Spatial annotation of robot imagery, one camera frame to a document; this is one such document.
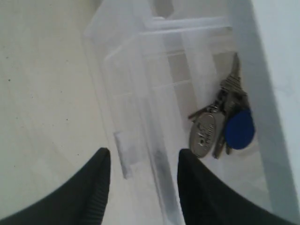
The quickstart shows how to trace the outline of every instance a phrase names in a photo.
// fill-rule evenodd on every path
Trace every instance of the white floor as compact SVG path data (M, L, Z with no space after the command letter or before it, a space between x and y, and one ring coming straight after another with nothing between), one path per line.
M82 40L96 9L96 0L0 1L0 219L55 190L107 146ZM109 213L118 210L116 193L104 224L120 224Z

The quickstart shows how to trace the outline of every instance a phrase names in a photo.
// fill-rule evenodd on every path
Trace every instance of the clear plastic container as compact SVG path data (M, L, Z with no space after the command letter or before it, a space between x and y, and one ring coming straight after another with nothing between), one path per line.
M104 77L111 132L135 196L137 224L184 224L178 153L188 148L188 115L212 102L231 69L236 51L231 29L133 32L126 39L113 37L121 43L117 47L113 38L103 39L101 30L86 34L101 69L94 76ZM271 211L256 140L242 152L221 160L207 156L203 162L238 193Z

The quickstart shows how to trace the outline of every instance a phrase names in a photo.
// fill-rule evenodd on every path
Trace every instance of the oval metal tag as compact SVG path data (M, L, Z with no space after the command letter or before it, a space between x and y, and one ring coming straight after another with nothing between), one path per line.
M199 116L191 129L189 146L199 158L210 151L216 136L216 120L213 114L205 112Z

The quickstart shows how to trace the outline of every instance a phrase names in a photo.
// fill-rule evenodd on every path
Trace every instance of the blue key fob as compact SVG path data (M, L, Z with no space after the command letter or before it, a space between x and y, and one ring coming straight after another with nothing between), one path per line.
M242 110L229 119L224 137L227 144L236 150L247 147L253 140L255 128L250 109Z

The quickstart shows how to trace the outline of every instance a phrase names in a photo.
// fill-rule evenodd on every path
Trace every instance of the transparent plastic box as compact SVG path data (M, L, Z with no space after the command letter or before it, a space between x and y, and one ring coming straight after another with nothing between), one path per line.
M178 153L188 148L188 115L212 102L231 69L236 51L231 30L141 32L105 57L103 42L90 38L105 81L123 178L132 182L135 193L137 223L183 224ZM256 140L241 153L221 160L209 154L203 162L237 192L271 211Z
M169 2L174 10L161 17L158 2L105 0L85 32L98 67L92 72L95 87L104 87L108 98L109 148L116 146L132 193L134 218L128 221L135 224L184 224L177 163L179 151L189 147L188 115L212 102L236 52L222 1L207 5L211 13L204 17L191 8L208 1ZM97 83L99 76L104 85ZM271 211L256 139L244 151L220 160L208 154L202 161L239 194Z

